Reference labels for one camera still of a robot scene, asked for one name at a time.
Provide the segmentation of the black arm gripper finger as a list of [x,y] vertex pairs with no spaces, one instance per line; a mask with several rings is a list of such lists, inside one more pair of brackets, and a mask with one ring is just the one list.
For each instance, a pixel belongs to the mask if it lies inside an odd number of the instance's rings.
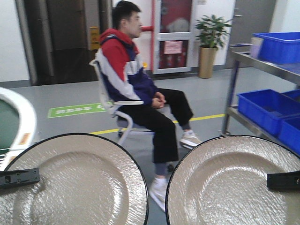
[[0,172],[0,188],[16,188],[40,181],[38,168]]

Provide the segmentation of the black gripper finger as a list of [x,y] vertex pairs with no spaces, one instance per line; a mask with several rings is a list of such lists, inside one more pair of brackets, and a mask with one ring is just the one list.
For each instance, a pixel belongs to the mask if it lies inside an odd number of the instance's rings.
[[267,174],[267,187],[274,190],[299,190],[300,172]]

